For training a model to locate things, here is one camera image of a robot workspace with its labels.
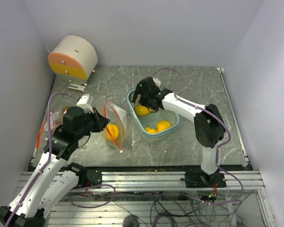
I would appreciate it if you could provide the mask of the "yellow mango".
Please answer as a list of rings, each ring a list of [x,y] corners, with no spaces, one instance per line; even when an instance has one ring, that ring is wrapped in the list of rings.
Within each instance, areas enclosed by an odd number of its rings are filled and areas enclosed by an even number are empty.
[[[137,116],[146,116],[150,113],[154,113],[155,110],[151,109],[151,108],[147,108],[145,106],[142,105],[138,105],[135,109],[134,109],[135,113]]]

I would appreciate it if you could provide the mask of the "blue green plastic basket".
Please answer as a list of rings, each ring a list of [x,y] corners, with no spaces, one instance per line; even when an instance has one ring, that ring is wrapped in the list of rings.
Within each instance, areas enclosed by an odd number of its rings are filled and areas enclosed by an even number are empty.
[[[138,116],[134,110],[138,106],[138,98],[135,103],[131,102],[134,92],[134,88],[127,92],[126,101],[133,120],[139,128],[139,132],[142,138],[148,144],[152,144],[165,139],[167,136],[171,135],[179,128],[181,123],[180,117],[177,113],[172,111],[159,109],[156,113],[150,113],[146,116]],[[148,133],[145,130],[147,126],[154,129],[159,121],[168,121],[171,127],[158,133]]]

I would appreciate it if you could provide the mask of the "yellow pear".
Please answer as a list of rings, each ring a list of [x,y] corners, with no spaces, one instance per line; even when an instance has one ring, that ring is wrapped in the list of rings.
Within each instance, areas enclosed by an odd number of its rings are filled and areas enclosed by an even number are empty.
[[[155,134],[155,133],[158,133],[158,130],[157,129],[154,129],[154,128],[150,128],[150,127],[146,127],[145,128],[145,131],[149,134]]]

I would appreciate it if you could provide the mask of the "yellow bell pepper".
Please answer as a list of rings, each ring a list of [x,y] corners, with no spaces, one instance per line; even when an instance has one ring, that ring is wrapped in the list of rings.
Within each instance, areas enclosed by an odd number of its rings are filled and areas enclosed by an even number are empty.
[[[158,132],[165,131],[171,127],[171,124],[168,121],[159,121],[156,124],[156,129]]]

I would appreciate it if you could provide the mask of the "yellow lemon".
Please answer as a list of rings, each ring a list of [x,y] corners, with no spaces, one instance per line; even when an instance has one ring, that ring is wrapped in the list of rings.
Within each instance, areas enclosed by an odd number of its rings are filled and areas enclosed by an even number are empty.
[[[109,140],[117,140],[119,137],[119,128],[115,124],[108,124],[106,132]]]

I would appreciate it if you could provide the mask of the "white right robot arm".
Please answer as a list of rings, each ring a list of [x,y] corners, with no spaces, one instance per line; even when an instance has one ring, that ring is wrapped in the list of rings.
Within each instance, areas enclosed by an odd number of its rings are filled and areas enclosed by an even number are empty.
[[[175,112],[194,123],[196,139],[202,146],[201,173],[199,180],[185,181],[206,186],[214,184],[220,167],[219,148],[226,132],[217,106],[196,104],[181,98],[172,90],[160,89],[152,77],[146,77],[136,85],[132,102],[155,111],[162,109]]]

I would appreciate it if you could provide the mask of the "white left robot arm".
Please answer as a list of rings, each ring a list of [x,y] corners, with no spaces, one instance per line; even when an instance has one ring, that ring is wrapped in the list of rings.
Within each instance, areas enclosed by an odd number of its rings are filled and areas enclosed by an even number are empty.
[[[96,108],[90,113],[77,106],[68,108],[26,185],[8,206],[0,207],[0,222],[6,227],[42,227],[63,196],[86,182],[86,168],[68,164],[79,141],[103,131],[109,122]]]

